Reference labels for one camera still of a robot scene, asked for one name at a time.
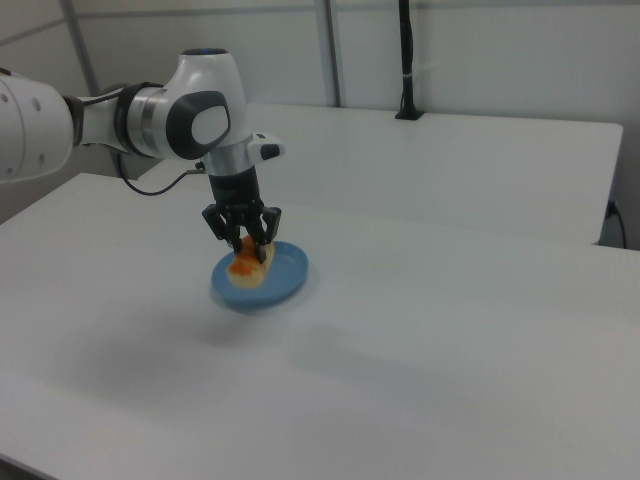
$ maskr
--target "power cord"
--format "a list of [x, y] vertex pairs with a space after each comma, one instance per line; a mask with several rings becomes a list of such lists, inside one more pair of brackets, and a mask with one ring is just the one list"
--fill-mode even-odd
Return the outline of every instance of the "power cord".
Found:
[[106, 102], [107, 100], [111, 100], [112, 98], [117, 98], [119, 96], [120, 96], [120, 90], [118, 90], [117, 92], [112, 93], [111, 95], [92, 98], [91, 100], [87, 100], [87, 101], [82, 102], [82, 103], [85, 106], [87, 106], [87, 105], [95, 105], [96, 103]]
[[612, 200], [609, 200], [607, 203], [607, 211], [604, 214], [605, 220], [611, 218], [612, 215], [618, 217], [618, 222], [620, 223], [620, 231], [622, 232], [622, 248], [627, 249], [627, 232], [624, 229], [624, 222], [622, 221], [622, 215], [620, 214], [620, 210], [618, 210], [618, 204]]
[[168, 186], [166, 186], [162, 190], [158, 190], [156, 192], [145, 192], [144, 190], [140, 190], [138, 187], [133, 185], [127, 179], [127, 176], [125, 175], [125, 172], [124, 172], [124, 166], [122, 164], [122, 154], [120, 152], [116, 153], [116, 168], [118, 169], [118, 175], [120, 176], [120, 178], [124, 181], [124, 183], [127, 184], [127, 186], [131, 190], [133, 190], [136, 193], [139, 193], [140, 195], [145, 195], [147, 197], [156, 197], [158, 195], [162, 195], [163, 193], [168, 192], [173, 187], [175, 187], [178, 184], [178, 182], [182, 180], [184, 177], [186, 177], [187, 175], [196, 175], [196, 174], [206, 173], [204, 170], [204, 164], [202, 162], [198, 162], [196, 163], [194, 170], [187, 170], [186, 172], [181, 173], [180, 176], [178, 176], [178, 178], [176, 178], [173, 182], [171, 182]]

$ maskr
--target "food item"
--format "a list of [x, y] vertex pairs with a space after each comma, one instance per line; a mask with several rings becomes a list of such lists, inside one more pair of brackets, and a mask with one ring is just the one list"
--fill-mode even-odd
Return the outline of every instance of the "food item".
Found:
[[253, 239], [247, 235], [242, 239], [242, 250], [227, 267], [227, 276], [238, 288], [257, 288], [262, 285], [275, 254], [275, 245], [267, 245], [267, 259], [260, 263], [256, 257]]

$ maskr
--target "gray floor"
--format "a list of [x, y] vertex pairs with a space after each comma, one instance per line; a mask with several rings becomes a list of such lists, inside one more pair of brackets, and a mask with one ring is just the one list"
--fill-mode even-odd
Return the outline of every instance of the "gray floor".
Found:
[[0, 460], [0, 480], [40, 480], [40, 477], [33, 476]]

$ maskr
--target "white wall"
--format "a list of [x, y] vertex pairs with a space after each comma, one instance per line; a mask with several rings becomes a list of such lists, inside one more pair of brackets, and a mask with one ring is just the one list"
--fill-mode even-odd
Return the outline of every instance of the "white wall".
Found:
[[[414, 10], [417, 104], [431, 112], [623, 125], [612, 193], [631, 246], [640, 249], [640, 5], [556, 3], [574, 5], [446, 8], [509, 2], [442, 0]], [[337, 10], [346, 105], [397, 109], [397, 2], [339, 1]], [[615, 230], [607, 228], [605, 240], [617, 242]]]
[[168, 81], [189, 48], [233, 53], [247, 100], [326, 105], [314, 0], [76, 0], [101, 87]]
[[[89, 93], [58, 2], [0, 0], [0, 66], [48, 83], [62, 94]], [[114, 169], [103, 149], [75, 149], [52, 175], [0, 185], [0, 223], [80, 172], [113, 175]]]

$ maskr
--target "black cable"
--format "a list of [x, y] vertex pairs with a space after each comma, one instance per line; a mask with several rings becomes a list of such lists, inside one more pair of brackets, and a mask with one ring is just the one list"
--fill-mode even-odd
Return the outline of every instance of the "black cable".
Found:
[[113, 92], [115, 90], [122, 90], [124, 87], [128, 86], [128, 83], [114, 83], [113, 85], [103, 88], [98, 92], [98, 96], [106, 95], [107, 93]]
[[107, 100], [111, 100], [112, 98], [116, 98], [120, 96], [120, 90], [118, 90], [115, 93], [112, 93], [111, 95], [107, 95], [106, 97], [97, 97], [97, 98], [93, 98], [91, 100], [87, 100], [86, 102], [82, 102], [85, 106], [86, 105], [94, 105], [96, 103], [100, 103], [100, 102], [105, 102]]
[[122, 154], [119, 152], [116, 153], [116, 167], [118, 169], [118, 175], [120, 176], [120, 178], [122, 178], [122, 180], [124, 180], [124, 183], [126, 183], [131, 190], [133, 190], [136, 193], [139, 193], [140, 195], [145, 195], [147, 197], [155, 197], [157, 195], [162, 195], [163, 193], [168, 192], [173, 187], [175, 187], [177, 183], [187, 175], [192, 175], [194, 173], [204, 173], [204, 170], [202, 170], [203, 166], [201, 166], [201, 164], [197, 164], [196, 165], [197, 170], [187, 170], [186, 172], [180, 174], [178, 178], [176, 178], [173, 182], [171, 182], [167, 187], [163, 188], [162, 190], [158, 190], [157, 192], [145, 192], [144, 190], [140, 190], [135, 185], [132, 185], [131, 182], [127, 179], [126, 175], [124, 174], [124, 168], [122, 167]]
[[622, 248], [627, 249], [627, 231], [624, 228], [624, 222], [622, 221], [622, 215], [620, 214], [620, 210], [618, 210], [618, 204], [613, 200], [609, 200], [607, 202], [607, 209], [604, 213], [605, 220], [611, 218], [612, 215], [618, 217], [618, 223], [620, 223], [620, 231], [622, 232]]
[[618, 206], [616, 204], [613, 205], [613, 212], [618, 217], [618, 222], [620, 222], [620, 231], [622, 232], [622, 248], [627, 249], [627, 232], [624, 229], [624, 222], [622, 221], [622, 215], [620, 215], [620, 210], [618, 210]]

